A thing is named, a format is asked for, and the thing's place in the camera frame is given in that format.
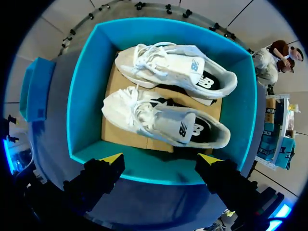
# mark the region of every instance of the gray surface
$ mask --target gray surface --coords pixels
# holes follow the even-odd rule
[[[35,146],[35,164],[40,172],[55,185],[62,188],[64,180],[71,180],[83,166],[69,157],[66,138],[67,98],[80,51],[96,23],[117,18],[155,16],[187,21],[203,27],[211,26],[207,20],[192,15],[182,18],[183,9],[172,8],[173,14],[166,14],[163,7],[155,4],[137,11],[130,2],[110,4],[103,8],[76,30],[68,48],[57,58],[57,65],[51,80],[47,119],[32,123]],[[263,132],[265,116],[265,92],[258,87],[257,120],[251,148],[242,174],[246,176],[252,166]],[[110,195],[104,195],[89,215],[99,219],[137,230],[192,231],[211,225],[225,210],[217,195],[211,195],[205,185],[167,186],[140,183],[120,179]]]

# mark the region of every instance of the sneaker tongue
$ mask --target sneaker tongue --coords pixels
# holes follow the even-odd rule
[[[193,135],[195,113],[161,112],[153,128],[160,133],[172,137],[175,141],[188,143]]]
[[[193,84],[197,84],[203,75],[205,60],[202,57],[191,57],[179,54],[168,54],[167,62],[163,57],[156,56],[153,63],[166,63],[169,71],[189,76]]]

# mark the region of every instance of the sneaker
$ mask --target sneaker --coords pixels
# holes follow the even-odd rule
[[[135,84],[148,89],[158,84],[179,86],[205,105],[209,105],[208,99],[229,95],[237,86],[233,72],[207,58],[194,45],[139,44],[120,52],[115,65]]]
[[[173,146],[223,148],[230,140],[230,131],[205,112],[138,86],[118,90],[103,102],[103,115],[113,125]]]

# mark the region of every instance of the blue logo tag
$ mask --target blue logo tag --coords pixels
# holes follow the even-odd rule
[[[199,63],[196,60],[192,60],[192,70],[198,71]]]

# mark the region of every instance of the shoe insole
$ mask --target shoe insole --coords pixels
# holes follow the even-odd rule
[[[203,76],[200,78],[199,82],[196,85],[206,90],[220,89],[219,80],[207,71],[203,71]]]
[[[191,142],[208,143],[211,140],[210,125],[199,117],[196,117]]]
[[[170,99],[164,99],[164,98],[158,98],[158,99],[152,99],[155,101],[158,101],[160,103],[167,102],[167,106],[174,106],[174,107],[186,107],[180,103],[174,102],[172,98]],[[152,107],[155,107],[157,103],[150,103]],[[195,143],[207,143],[211,142],[213,138],[211,137],[211,127],[210,125],[205,122],[203,119],[196,117],[195,123],[194,123],[194,131],[192,133],[191,142]]]

